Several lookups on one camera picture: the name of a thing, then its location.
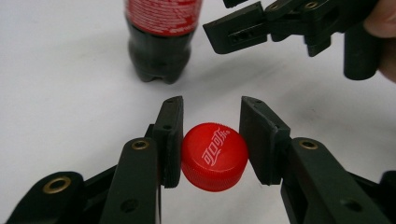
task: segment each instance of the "finger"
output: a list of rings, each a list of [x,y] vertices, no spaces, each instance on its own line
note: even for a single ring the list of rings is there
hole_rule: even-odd
[[[396,1],[379,0],[364,22],[366,30],[382,38],[396,37]]]
[[[396,38],[385,40],[382,51],[378,69],[385,77],[396,83]]]

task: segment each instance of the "red bottle cap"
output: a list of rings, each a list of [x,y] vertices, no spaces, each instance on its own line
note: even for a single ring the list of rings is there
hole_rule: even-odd
[[[217,123],[203,123],[185,136],[181,169],[196,187],[222,191],[234,186],[248,162],[248,147],[235,130]]]

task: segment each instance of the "bottle label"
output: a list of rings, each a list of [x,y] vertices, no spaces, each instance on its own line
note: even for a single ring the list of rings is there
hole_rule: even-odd
[[[184,35],[197,26],[202,0],[127,0],[127,19],[154,35]]]

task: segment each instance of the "white table surface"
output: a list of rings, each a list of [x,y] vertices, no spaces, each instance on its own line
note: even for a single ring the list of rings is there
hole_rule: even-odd
[[[200,24],[232,11],[205,0]],[[115,165],[123,145],[177,95],[185,133],[206,121],[238,130],[246,95],[272,107],[292,137],[325,144],[352,173],[376,182],[396,169],[396,84],[379,74],[346,79],[342,35],[315,58],[300,36],[217,55],[201,25],[180,80],[143,83],[128,56],[121,0],[1,1],[0,223],[42,177],[76,171],[87,179]],[[163,190],[163,223],[289,223],[279,190],[262,186],[250,165],[221,193],[183,175]]]

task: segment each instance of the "dark liquid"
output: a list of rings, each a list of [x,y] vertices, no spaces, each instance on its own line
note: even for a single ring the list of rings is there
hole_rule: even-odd
[[[128,22],[131,33],[129,54],[142,81],[161,78],[177,81],[191,54],[193,32],[181,36],[158,36],[143,32]]]

